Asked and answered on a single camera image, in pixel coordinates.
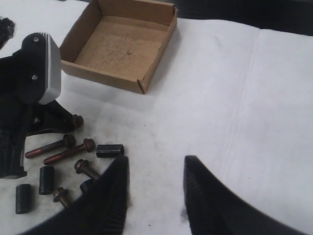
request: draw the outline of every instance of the dark stain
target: dark stain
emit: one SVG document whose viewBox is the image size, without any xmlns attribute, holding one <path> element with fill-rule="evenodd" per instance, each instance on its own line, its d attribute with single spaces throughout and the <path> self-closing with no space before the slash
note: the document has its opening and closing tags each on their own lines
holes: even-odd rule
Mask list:
<svg viewBox="0 0 313 235">
<path fill-rule="evenodd" d="M 181 209 L 180 220 L 181 220 L 182 223 L 187 223 L 188 222 L 188 214 L 187 214 L 186 207 L 183 207 Z"/>
</svg>

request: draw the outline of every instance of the bolt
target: bolt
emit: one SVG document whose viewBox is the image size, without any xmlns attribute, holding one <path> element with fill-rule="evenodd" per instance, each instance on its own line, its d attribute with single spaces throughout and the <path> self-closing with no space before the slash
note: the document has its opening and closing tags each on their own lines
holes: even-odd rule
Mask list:
<svg viewBox="0 0 313 235">
<path fill-rule="evenodd" d="M 52 150 L 55 150 L 55 149 L 58 149 L 61 147 L 72 148 L 75 144 L 76 144 L 76 139 L 74 136 L 64 135 L 63 140 L 60 140 L 60 141 L 45 145 L 43 147 L 36 148 L 32 151 L 29 151 L 29 152 L 25 153 L 25 157 L 28 159 L 34 158 L 34 157 L 37 157 L 43 153 L 47 153 L 47 152 L 50 152 Z"/>
<path fill-rule="evenodd" d="M 77 129 L 84 124 L 84 119 L 82 116 L 78 116 L 78 115 L 74 114 L 72 123 L 74 125 L 74 128 Z"/>
<path fill-rule="evenodd" d="M 92 178 L 94 181 L 96 181 L 100 178 L 100 175 L 97 172 L 95 172 L 95 170 L 89 166 L 89 162 L 87 160 L 82 160 L 82 159 L 78 160 L 75 163 L 74 168 L 75 168 L 77 174 L 80 174 L 83 172 L 87 176 Z"/>
<path fill-rule="evenodd" d="M 61 202 L 61 204 L 65 207 L 68 208 L 70 206 L 70 201 L 67 198 L 68 195 L 68 190 L 64 189 L 62 187 L 57 188 L 53 192 L 53 201 L 54 202 Z"/>
<path fill-rule="evenodd" d="M 84 139 L 84 143 L 79 145 L 79 146 L 76 146 L 76 147 L 73 147 L 67 151 L 64 151 L 62 153 L 59 153 L 59 154 L 56 154 L 52 157 L 49 157 L 49 158 L 46 158 L 44 160 L 44 164 L 45 165 L 51 165 L 53 163 L 56 163 L 62 159 L 65 159 L 65 158 L 68 158 L 68 157 L 71 157 L 72 155 L 74 154 L 77 154 L 77 153 L 81 153 L 81 152 L 84 152 L 84 151 L 87 151 L 87 152 L 92 152 L 94 149 L 96 148 L 96 144 L 94 142 L 93 139 Z"/>
</svg>

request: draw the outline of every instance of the black plastic part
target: black plastic part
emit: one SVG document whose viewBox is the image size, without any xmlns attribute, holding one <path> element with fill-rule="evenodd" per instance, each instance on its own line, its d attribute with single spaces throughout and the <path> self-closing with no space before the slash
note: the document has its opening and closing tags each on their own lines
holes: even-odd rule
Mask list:
<svg viewBox="0 0 313 235">
<path fill-rule="evenodd" d="M 98 158 L 116 158 L 118 156 L 124 156 L 124 145 L 100 144 L 97 146 L 96 155 Z"/>
<path fill-rule="evenodd" d="M 79 127 L 75 116 L 56 100 L 38 103 L 46 90 L 46 46 L 44 35 L 33 33 L 20 50 L 0 58 L 0 178 L 27 175 L 23 167 L 27 136 L 68 133 Z"/>
<path fill-rule="evenodd" d="M 92 179 L 86 180 L 80 185 L 80 190 L 82 191 L 82 193 L 86 193 L 89 190 L 91 190 L 93 186 L 94 186 L 94 181 Z"/>
<path fill-rule="evenodd" d="M 15 213 L 26 214 L 32 208 L 31 185 L 23 184 L 16 187 Z"/>
<path fill-rule="evenodd" d="M 303 235 L 240 199 L 196 156 L 185 158 L 183 185 L 193 235 Z"/>
<path fill-rule="evenodd" d="M 121 235 L 129 196 L 129 160 L 118 157 L 69 208 L 24 235 Z"/>
<path fill-rule="evenodd" d="M 48 195 L 54 191 L 54 167 L 51 165 L 40 168 L 39 194 Z"/>
</svg>

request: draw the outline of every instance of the bolt threads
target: bolt threads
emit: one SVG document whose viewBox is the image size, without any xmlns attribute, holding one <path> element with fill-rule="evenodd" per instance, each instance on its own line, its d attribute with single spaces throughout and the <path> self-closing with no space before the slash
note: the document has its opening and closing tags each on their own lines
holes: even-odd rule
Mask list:
<svg viewBox="0 0 313 235">
<path fill-rule="evenodd" d="M 94 181 L 98 180 L 100 178 L 100 175 L 93 170 L 92 168 L 88 167 L 88 166 L 84 166 L 82 167 L 82 171 L 91 179 L 93 179 Z"/>
</svg>

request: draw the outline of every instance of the open cardboard box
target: open cardboard box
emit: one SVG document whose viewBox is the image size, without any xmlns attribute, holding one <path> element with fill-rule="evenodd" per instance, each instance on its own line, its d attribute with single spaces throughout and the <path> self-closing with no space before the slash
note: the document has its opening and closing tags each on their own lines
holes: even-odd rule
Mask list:
<svg viewBox="0 0 313 235">
<path fill-rule="evenodd" d="M 144 94 L 176 25 L 170 3 L 92 0 L 61 45 L 62 69 Z"/>
</svg>

